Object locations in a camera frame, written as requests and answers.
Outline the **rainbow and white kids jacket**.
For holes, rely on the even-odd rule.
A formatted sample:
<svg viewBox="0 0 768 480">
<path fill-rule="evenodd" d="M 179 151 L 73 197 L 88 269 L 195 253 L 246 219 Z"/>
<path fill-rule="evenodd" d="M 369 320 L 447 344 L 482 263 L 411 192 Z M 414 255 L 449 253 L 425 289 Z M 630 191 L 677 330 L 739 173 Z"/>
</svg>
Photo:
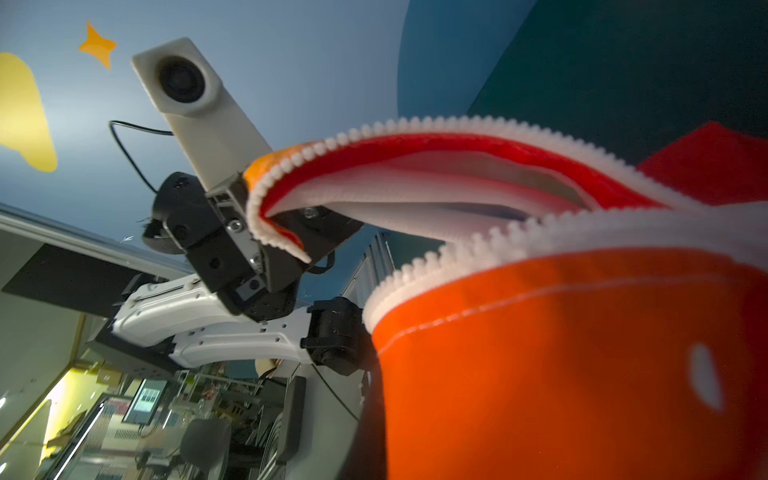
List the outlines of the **rainbow and white kids jacket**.
<svg viewBox="0 0 768 480">
<path fill-rule="evenodd" d="M 342 479 L 763 479 L 767 143 L 708 123 L 632 167 L 492 117 L 256 159 L 253 237 L 326 207 L 441 241 L 363 319 L 380 376 Z"/>
</svg>

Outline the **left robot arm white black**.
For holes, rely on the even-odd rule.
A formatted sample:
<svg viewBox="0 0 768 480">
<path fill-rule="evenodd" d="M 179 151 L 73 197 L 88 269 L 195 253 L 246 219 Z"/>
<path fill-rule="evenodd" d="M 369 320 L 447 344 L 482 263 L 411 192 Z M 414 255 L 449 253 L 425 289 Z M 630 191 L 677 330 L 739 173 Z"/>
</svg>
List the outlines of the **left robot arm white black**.
<svg viewBox="0 0 768 480">
<path fill-rule="evenodd" d="M 370 366 L 373 346 L 356 303 L 342 297 L 299 303 L 303 275 L 330 270 L 337 248 L 361 223 L 324 207 L 279 214 L 279 225 L 309 253 L 303 262 L 251 236 L 246 196 L 235 176 L 212 193 L 190 174 L 165 180 L 143 239 L 185 256 L 193 273 L 160 283 L 135 276 L 93 339 L 96 350 L 149 379 L 235 360 L 311 363 L 344 376 Z"/>
</svg>

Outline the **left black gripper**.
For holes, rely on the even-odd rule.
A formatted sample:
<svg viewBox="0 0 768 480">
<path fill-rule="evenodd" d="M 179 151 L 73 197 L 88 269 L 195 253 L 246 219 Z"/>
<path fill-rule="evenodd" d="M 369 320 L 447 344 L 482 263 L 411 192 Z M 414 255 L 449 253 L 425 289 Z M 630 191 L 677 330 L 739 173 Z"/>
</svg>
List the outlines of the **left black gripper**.
<svg viewBox="0 0 768 480">
<path fill-rule="evenodd" d="M 246 222 L 248 188 L 235 174 L 197 194 L 185 209 L 186 258 L 208 290 L 234 315 L 269 321 L 291 313 L 302 270 L 334 252 L 362 227 L 326 207 L 304 207 L 272 217 L 281 233 L 296 240 L 309 263 L 264 245 Z"/>
</svg>

